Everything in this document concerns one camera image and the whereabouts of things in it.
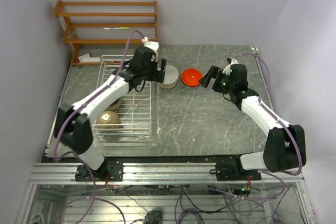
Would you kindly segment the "white bowl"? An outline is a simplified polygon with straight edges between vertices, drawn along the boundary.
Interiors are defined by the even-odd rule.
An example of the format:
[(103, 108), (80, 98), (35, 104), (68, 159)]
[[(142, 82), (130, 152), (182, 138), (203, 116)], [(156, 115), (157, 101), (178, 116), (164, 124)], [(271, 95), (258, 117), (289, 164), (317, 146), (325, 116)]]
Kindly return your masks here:
[(166, 65), (164, 82), (159, 83), (159, 86), (163, 89), (173, 89), (178, 82), (179, 71), (172, 65)]

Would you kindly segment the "black glazed patterned bowl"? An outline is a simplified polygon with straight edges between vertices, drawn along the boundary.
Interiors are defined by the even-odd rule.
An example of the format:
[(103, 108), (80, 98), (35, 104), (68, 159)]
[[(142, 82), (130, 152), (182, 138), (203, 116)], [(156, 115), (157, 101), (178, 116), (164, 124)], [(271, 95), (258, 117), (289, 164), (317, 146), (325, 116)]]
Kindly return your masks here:
[(123, 98), (118, 98), (113, 103), (111, 103), (106, 110), (108, 111), (115, 111), (122, 105)]

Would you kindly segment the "beige brown ceramic bowl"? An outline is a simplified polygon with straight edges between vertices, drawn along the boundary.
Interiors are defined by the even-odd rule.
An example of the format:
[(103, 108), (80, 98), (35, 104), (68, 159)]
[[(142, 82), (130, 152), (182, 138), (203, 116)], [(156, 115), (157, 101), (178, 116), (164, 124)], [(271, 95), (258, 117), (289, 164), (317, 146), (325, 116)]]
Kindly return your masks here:
[(114, 111), (105, 110), (96, 119), (96, 128), (104, 134), (113, 133), (120, 127), (120, 117)]

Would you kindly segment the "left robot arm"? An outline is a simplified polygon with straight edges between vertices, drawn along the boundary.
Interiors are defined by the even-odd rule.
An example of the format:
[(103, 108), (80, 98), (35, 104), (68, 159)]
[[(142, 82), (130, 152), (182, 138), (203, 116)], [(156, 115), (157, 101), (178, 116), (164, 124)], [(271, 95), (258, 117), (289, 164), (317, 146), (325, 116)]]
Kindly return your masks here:
[(60, 105), (54, 127), (55, 160), (60, 160), (57, 149), (59, 144), (63, 144), (89, 167), (88, 174), (94, 180), (106, 177), (104, 157), (93, 144), (92, 123), (110, 104), (140, 84), (164, 81), (166, 60), (159, 57), (160, 44), (146, 37), (141, 41), (142, 45), (135, 50), (133, 57), (122, 59), (120, 67), (100, 87), (72, 105)]

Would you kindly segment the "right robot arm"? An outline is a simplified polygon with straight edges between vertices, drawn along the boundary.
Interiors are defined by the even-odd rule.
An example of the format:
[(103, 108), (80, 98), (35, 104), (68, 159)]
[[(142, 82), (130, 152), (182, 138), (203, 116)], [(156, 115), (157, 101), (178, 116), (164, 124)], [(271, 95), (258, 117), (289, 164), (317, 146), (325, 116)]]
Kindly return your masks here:
[(199, 80), (208, 87), (215, 80), (212, 89), (229, 96), (229, 101), (247, 114), (266, 136), (262, 152), (243, 154), (240, 162), (231, 167), (236, 179), (244, 179), (250, 170), (283, 172), (291, 176), (301, 174), (306, 164), (305, 131), (300, 125), (293, 125), (279, 117), (265, 104), (261, 96), (249, 88), (247, 68), (235, 58), (228, 59), (228, 66), (221, 69), (212, 66)]

